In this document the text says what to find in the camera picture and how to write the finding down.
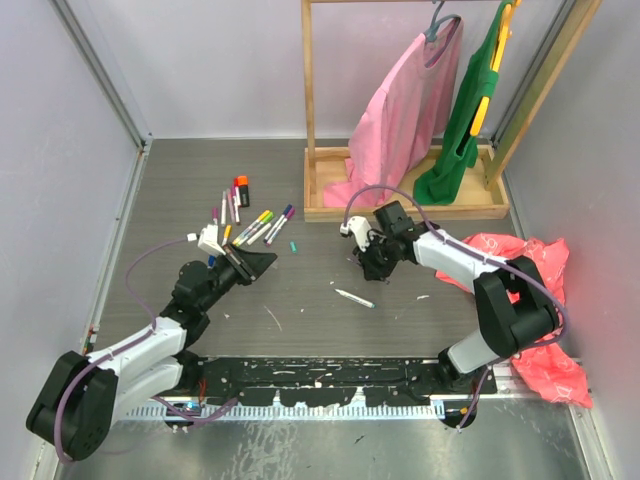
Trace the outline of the white pen teal tip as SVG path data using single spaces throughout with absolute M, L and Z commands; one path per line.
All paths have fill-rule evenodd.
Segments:
M 338 295 L 340 295 L 341 297 L 346 298 L 346 299 L 348 299 L 348 300 L 350 300 L 350 301 L 352 301 L 354 303 L 357 303 L 359 305 L 365 306 L 366 308 L 373 309 L 373 308 L 376 307 L 376 304 L 374 302 L 366 300 L 366 299 L 364 299 L 362 297 L 359 297 L 359 296 L 357 296 L 355 294 L 352 294 L 350 292 L 347 292 L 345 290 L 335 289 L 335 292 Z

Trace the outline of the blue cap white marker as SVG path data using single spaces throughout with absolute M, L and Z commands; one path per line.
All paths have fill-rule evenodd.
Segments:
M 294 208 L 291 204 L 289 204 L 283 211 L 283 213 L 281 214 L 281 216 L 278 218 L 278 220 L 276 221 L 276 223 L 274 224 L 274 226 L 271 228 L 271 230 L 267 233 L 267 235 L 265 236 L 265 238 L 263 239 L 263 243 L 267 246 L 269 246 L 272 242 L 273 242 L 273 238 L 276 236 L 276 234 L 279 232 L 279 230 L 282 228 L 282 226 L 284 225 L 284 223 L 290 218 L 290 214 L 294 211 Z

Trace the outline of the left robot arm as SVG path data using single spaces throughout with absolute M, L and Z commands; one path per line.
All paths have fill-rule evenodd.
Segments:
M 200 372 L 188 348 L 209 326 L 209 310 L 233 287 L 257 281 L 277 258 L 226 245 L 212 266 L 184 264 L 169 303 L 148 326 L 89 355 L 68 351 L 57 359 L 26 417 L 27 430 L 60 459 L 81 461 L 146 400 L 169 390 L 194 393 Z

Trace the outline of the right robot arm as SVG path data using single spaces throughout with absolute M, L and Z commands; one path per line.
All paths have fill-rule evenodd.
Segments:
M 378 228 L 363 216 L 340 225 L 340 234 L 355 240 L 354 255 L 367 281 L 385 281 L 399 262 L 408 261 L 445 273 L 475 298 L 477 329 L 438 355 L 438 379 L 447 392 L 462 393 L 480 368 L 532 347 L 560 327 L 557 305 L 533 260 L 485 254 L 431 222 L 414 222 L 397 201 L 374 215 Z

